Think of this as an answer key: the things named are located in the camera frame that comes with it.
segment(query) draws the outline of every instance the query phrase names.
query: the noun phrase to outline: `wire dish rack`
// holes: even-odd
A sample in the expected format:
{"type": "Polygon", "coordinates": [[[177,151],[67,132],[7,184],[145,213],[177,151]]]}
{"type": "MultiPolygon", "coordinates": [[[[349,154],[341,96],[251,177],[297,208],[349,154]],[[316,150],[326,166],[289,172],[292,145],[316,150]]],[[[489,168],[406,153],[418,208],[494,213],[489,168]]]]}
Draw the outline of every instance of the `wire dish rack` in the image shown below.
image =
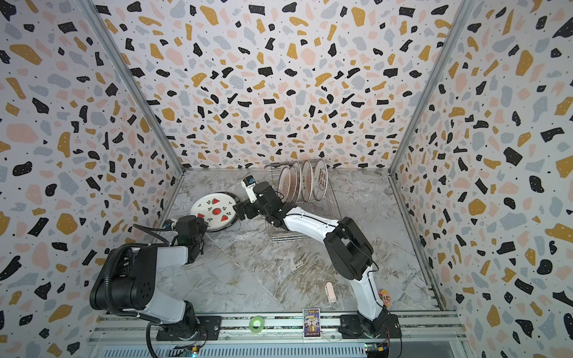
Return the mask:
{"type": "MultiPolygon", "coordinates": [[[[317,160],[311,160],[313,168],[316,162],[317,160]]],[[[285,166],[290,166],[291,164],[292,162],[282,162],[265,165],[265,180],[273,186],[273,189],[278,190],[278,178],[281,175],[282,168],[285,166]]],[[[324,198],[322,200],[314,200],[314,195],[311,195],[311,199],[312,200],[309,200],[308,202],[299,201],[296,202],[296,204],[309,213],[313,213],[327,219],[342,219],[342,216],[340,215],[340,209],[338,208],[338,202],[336,202],[336,197],[334,196],[334,190],[332,190],[330,178],[328,179],[328,186],[324,198]]],[[[304,234],[295,233],[294,231],[286,231],[279,227],[274,227],[268,222],[266,223],[266,230],[273,242],[295,241],[309,238],[304,234]]]]}

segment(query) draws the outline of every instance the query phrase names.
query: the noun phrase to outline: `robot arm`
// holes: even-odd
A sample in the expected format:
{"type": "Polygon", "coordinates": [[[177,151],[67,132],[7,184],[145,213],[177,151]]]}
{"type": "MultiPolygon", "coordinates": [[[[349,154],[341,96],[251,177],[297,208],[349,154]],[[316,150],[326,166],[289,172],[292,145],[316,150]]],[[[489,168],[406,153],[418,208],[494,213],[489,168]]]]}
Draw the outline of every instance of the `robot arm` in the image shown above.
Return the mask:
{"type": "Polygon", "coordinates": [[[111,250],[89,295],[91,307],[147,320],[179,339],[194,335],[199,321],[193,306],[157,289],[155,274],[165,267],[195,262],[207,224],[188,215],[173,227],[178,233],[176,246],[126,243],[111,250]]]}
{"type": "Polygon", "coordinates": [[[239,219],[262,215],[271,225],[322,242],[336,271],[350,281],[364,332],[378,337],[384,330],[388,311],[378,296],[371,274],[375,271],[372,246],[356,223],[351,218],[340,221],[322,218],[293,203],[283,203],[268,182],[256,184],[252,176],[245,178],[242,186],[249,199],[235,206],[239,219]]]}

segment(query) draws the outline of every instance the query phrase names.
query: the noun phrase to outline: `terrazzo wallpaper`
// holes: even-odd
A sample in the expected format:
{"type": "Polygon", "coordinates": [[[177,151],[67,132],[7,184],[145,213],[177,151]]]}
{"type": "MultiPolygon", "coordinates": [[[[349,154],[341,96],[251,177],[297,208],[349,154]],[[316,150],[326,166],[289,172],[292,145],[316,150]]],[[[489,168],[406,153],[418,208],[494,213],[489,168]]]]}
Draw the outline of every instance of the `terrazzo wallpaper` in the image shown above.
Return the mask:
{"type": "Polygon", "coordinates": [[[573,357],[573,3],[479,1],[396,179],[476,357],[573,357]]]}
{"type": "Polygon", "coordinates": [[[0,356],[77,357],[109,249],[176,172],[73,2],[0,11],[0,356]]]}
{"type": "Polygon", "coordinates": [[[456,0],[95,0],[185,167],[391,163],[456,0]]]}

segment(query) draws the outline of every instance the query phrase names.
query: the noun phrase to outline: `gray marble surface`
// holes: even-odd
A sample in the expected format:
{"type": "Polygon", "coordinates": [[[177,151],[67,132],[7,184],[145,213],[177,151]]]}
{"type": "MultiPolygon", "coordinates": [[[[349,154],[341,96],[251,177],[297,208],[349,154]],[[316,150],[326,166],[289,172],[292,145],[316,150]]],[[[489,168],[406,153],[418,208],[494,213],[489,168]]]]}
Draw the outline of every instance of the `gray marble surface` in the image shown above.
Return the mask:
{"type": "MultiPolygon", "coordinates": [[[[169,217],[188,215],[198,198],[228,191],[241,199],[240,180],[264,171],[204,170],[186,173],[169,217]]],[[[392,298],[390,310],[437,310],[426,285],[385,172],[329,171],[342,217],[355,220],[374,248],[380,267],[378,289],[392,298]]],[[[337,274],[324,245],[316,240],[273,243],[262,217],[237,221],[205,235],[205,254],[192,265],[169,267],[157,286],[193,303],[197,312],[298,312],[303,308],[356,310],[348,281],[337,274]],[[328,303],[332,282],[337,301],[328,303]]]]}

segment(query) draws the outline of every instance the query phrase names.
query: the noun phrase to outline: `white plate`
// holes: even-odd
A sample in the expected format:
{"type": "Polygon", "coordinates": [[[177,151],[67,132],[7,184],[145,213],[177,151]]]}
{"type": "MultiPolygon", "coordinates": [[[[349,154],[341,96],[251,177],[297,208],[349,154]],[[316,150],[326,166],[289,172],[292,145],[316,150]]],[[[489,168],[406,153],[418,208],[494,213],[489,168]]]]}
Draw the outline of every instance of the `white plate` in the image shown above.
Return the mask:
{"type": "Polygon", "coordinates": [[[197,200],[189,214],[203,218],[207,223],[207,231],[217,231],[233,223],[237,215],[233,210],[233,205],[236,204],[237,202],[230,195],[216,192],[197,200]]]}
{"type": "Polygon", "coordinates": [[[292,199],[295,197],[296,191],[298,189],[297,188],[298,176],[297,176],[296,169],[294,167],[289,167],[289,171],[291,174],[291,185],[289,186],[288,196],[285,199],[285,203],[290,203],[292,201],[292,199]]]}
{"type": "Polygon", "coordinates": [[[307,202],[311,198],[314,177],[312,174],[312,164],[310,160],[305,160],[303,164],[303,200],[307,202]]]}
{"type": "Polygon", "coordinates": [[[291,171],[289,167],[284,167],[281,170],[281,176],[278,177],[278,192],[281,193],[282,195],[282,196],[279,195],[279,197],[281,198],[283,203],[287,201],[290,187],[291,187],[291,171]]]}
{"type": "Polygon", "coordinates": [[[326,163],[322,159],[319,159],[315,164],[314,177],[315,184],[312,192],[314,193],[316,200],[322,200],[326,194],[326,188],[328,186],[328,172],[326,163]]]}
{"type": "Polygon", "coordinates": [[[292,197],[292,202],[296,203],[303,199],[303,169],[298,162],[292,163],[292,166],[296,171],[296,190],[295,195],[292,197]]]}

